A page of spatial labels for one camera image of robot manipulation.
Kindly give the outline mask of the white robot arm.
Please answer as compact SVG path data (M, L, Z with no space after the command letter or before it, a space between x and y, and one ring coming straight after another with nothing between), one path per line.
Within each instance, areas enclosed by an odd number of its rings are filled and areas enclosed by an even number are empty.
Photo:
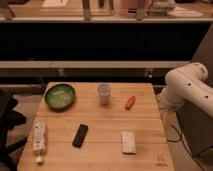
M189 63L170 70L165 76L166 86L157 95L161 111L177 111L188 100L213 117L213 87L205 81L206 66L199 62Z

